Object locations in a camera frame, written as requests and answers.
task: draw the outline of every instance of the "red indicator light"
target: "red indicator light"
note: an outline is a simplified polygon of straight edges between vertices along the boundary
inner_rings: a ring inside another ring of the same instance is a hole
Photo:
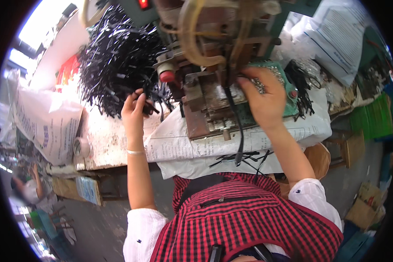
[[[138,0],[138,3],[140,4],[141,9],[148,8],[148,0]]]

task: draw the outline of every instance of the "silver bracelet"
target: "silver bracelet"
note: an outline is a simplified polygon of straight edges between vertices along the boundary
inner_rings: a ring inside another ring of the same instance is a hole
[[[131,151],[131,150],[126,150],[126,152],[130,155],[141,155],[141,154],[145,154],[145,151]]]

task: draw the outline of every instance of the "white sleeve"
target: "white sleeve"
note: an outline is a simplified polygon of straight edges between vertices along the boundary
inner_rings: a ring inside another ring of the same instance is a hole
[[[326,202],[325,188],[319,180],[306,178],[298,181],[290,190],[288,200],[326,217],[342,232],[339,213],[335,207]]]
[[[39,203],[39,198],[38,194],[36,192],[36,180],[29,180],[25,184],[25,188],[23,191],[23,196],[26,198],[27,201],[31,204],[38,204]]]
[[[157,238],[168,219],[150,208],[133,209],[127,214],[128,228],[122,252],[124,260],[150,261]]]

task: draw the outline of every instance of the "zipper teeth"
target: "zipper teeth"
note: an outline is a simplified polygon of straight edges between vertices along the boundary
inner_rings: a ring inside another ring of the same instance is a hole
[[[210,200],[210,201],[204,202],[202,204],[199,204],[199,206],[200,207],[207,207],[207,206],[214,204],[214,203],[224,203],[224,202],[232,202],[232,201],[237,201],[237,200],[249,200],[249,199],[256,199],[256,198],[261,198],[261,197],[260,196],[232,197],[232,198],[224,198],[223,201],[219,201],[219,199],[214,199],[214,200]]]

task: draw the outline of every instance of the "tape roll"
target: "tape roll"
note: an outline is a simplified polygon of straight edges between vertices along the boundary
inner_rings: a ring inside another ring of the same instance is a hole
[[[89,141],[86,138],[75,138],[73,143],[73,152],[75,156],[88,157],[90,154]]]

